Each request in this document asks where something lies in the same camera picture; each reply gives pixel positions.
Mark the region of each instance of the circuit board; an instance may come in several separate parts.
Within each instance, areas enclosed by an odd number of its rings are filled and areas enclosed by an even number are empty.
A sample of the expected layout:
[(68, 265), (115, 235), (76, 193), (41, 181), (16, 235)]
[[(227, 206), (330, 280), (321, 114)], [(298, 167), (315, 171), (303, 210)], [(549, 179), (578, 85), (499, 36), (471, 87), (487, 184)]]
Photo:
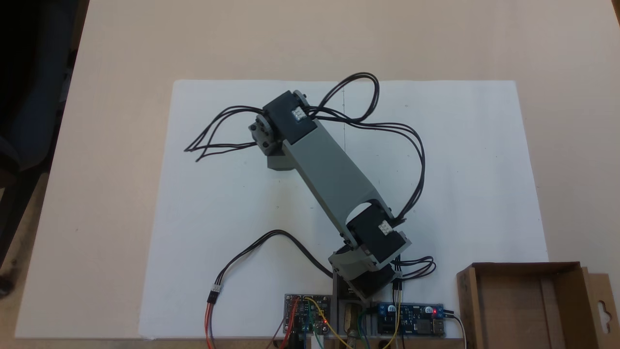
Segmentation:
[[(377, 304), (377, 332), (381, 335), (394, 333), (396, 323), (396, 306), (394, 303)], [(405, 335), (444, 337), (443, 304), (401, 304), (401, 325)]]
[(324, 294), (285, 294), (284, 296), (284, 326), (282, 327), (283, 333), (286, 333), (288, 330), (288, 323), (290, 322), (290, 315), (293, 304), (297, 301), (297, 309), (295, 310), (295, 315), (293, 319), (293, 330), (298, 332), (307, 331), (309, 333), (313, 333), (314, 329), (316, 329), (317, 333), (325, 335), (329, 332), (329, 328), (324, 323), (323, 318), (319, 315), (318, 309), (316, 306), (309, 301), (304, 301), (305, 297), (310, 297), (314, 299), (323, 310), (325, 318), (329, 319), (329, 306), (331, 301), (331, 296)]

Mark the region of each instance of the cardboard box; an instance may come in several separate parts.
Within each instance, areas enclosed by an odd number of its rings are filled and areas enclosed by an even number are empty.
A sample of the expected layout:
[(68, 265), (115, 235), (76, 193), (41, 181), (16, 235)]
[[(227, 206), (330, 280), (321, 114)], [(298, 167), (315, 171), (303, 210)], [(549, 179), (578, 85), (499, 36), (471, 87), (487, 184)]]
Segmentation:
[(609, 277), (579, 262), (474, 263), (456, 282), (468, 349), (620, 348)]

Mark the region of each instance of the orange wire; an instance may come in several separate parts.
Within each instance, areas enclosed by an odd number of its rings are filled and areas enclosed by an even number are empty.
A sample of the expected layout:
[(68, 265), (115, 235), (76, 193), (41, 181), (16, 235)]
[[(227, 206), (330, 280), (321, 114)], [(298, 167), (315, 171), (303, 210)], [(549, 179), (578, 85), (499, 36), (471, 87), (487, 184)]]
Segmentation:
[(291, 335), (291, 331), (293, 330), (293, 322), (295, 319), (295, 311), (297, 310), (297, 303), (299, 302), (299, 297), (295, 298), (295, 303), (293, 303), (293, 308), (291, 309), (291, 318), (288, 320), (288, 330), (286, 330), (286, 335), (284, 335), (284, 341), (282, 341), (282, 345), (286, 345), (286, 340), (288, 336)]
[(209, 308), (211, 307), (210, 303), (207, 303), (205, 310), (205, 337), (206, 337), (206, 345), (209, 349), (211, 349), (211, 342), (209, 341), (209, 322), (207, 321)]

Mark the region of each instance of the beige table surface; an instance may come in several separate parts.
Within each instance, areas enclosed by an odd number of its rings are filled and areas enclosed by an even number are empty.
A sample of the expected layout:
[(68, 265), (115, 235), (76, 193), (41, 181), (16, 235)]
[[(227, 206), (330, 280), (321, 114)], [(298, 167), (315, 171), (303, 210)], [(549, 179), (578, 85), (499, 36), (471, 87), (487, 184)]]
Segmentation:
[(139, 337), (177, 79), (516, 80), (549, 258), (619, 297), (610, 0), (91, 0), (77, 57), (18, 337)]

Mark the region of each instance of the cutout hole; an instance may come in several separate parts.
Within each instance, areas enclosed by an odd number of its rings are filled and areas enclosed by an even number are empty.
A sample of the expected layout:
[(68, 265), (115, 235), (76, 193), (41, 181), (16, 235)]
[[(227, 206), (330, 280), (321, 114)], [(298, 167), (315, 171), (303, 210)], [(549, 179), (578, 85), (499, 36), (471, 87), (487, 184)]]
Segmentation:
[(368, 206), (370, 206), (370, 202), (363, 202), (357, 205), (357, 207), (354, 208), (351, 211), (351, 213), (349, 213), (349, 215), (347, 216), (347, 221), (345, 222), (345, 224), (348, 224), (349, 222), (351, 222), (353, 218), (357, 217), (358, 214), (362, 213), (365, 209), (368, 208)]
[(611, 314), (605, 309), (605, 302), (598, 301), (598, 315), (601, 318), (601, 326), (603, 327), (603, 333), (609, 333), (611, 327), (609, 321), (611, 320)]

